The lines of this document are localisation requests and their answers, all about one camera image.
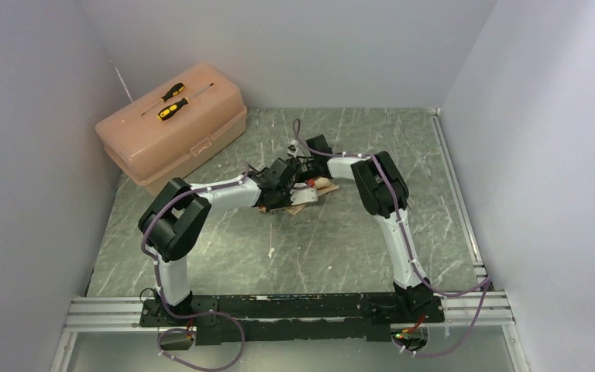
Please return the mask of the orange cloth napkin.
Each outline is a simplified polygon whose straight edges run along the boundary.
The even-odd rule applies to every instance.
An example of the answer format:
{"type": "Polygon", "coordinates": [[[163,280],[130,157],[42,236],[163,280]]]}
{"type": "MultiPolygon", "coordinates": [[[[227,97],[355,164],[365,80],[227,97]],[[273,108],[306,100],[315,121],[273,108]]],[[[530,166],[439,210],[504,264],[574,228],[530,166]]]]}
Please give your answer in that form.
{"type": "Polygon", "coordinates": [[[339,190],[339,186],[332,183],[326,177],[317,177],[298,182],[290,190],[288,200],[280,207],[267,209],[265,206],[259,210],[268,213],[274,210],[284,210],[292,215],[298,214],[306,205],[314,204],[318,199],[332,191],[339,190]]]}

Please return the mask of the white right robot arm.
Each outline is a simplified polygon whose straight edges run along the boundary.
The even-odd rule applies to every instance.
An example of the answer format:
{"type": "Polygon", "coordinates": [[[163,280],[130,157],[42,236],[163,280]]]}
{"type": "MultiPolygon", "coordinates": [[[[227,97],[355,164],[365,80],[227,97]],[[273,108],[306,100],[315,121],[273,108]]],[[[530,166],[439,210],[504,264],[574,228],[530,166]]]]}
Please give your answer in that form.
{"type": "Polygon", "coordinates": [[[287,155],[297,169],[299,182],[317,177],[355,182],[363,207],[375,218],[386,241],[394,289],[405,294],[396,300],[397,314],[406,322],[417,320],[425,313],[426,303],[420,294],[409,291],[423,285],[425,274],[411,248],[409,190],[390,155],[385,151],[375,155],[334,154],[320,135],[305,142],[310,152],[305,156],[297,149],[297,143],[297,140],[291,142],[287,155]]]}

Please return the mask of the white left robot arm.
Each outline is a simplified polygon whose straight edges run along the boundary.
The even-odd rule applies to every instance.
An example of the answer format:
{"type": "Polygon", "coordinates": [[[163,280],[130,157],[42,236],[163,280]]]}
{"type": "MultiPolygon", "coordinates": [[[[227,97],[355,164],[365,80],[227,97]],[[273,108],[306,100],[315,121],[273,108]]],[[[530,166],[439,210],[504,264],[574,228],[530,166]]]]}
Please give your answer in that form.
{"type": "Polygon", "coordinates": [[[141,250],[153,259],[161,315],[171,325],[184,324],[191,315],[187,255],[194,248],[207,218],[238,208],[284,207],[290,204],[298,169],[289,160],[276,159],[262,170],[208,184],[171,179],[143,213],[138,227],[141,250]]]}

